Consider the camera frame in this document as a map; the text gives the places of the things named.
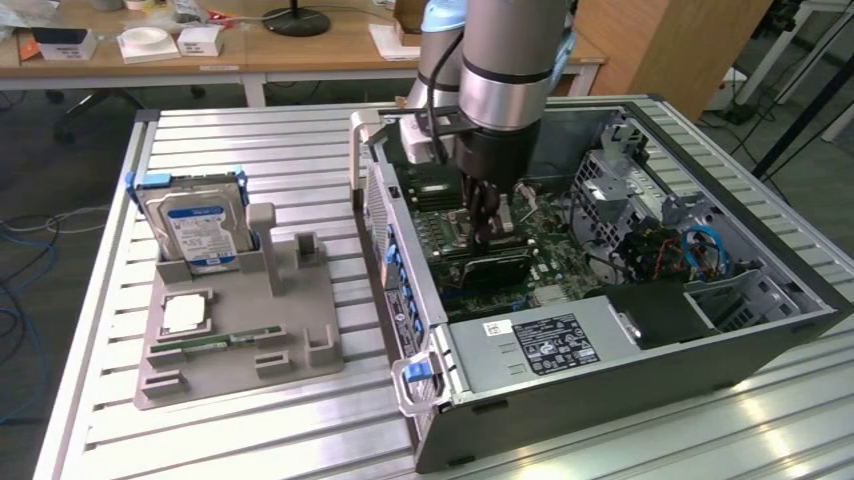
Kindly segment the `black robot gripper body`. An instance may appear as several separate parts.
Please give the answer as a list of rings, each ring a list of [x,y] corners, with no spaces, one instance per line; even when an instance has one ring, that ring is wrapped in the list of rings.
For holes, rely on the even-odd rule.
[[[514,185],[529,170],[539,124],[521,130],[486,128],[463,132],[455,140],[455,162],[462,172],[493,185]]]

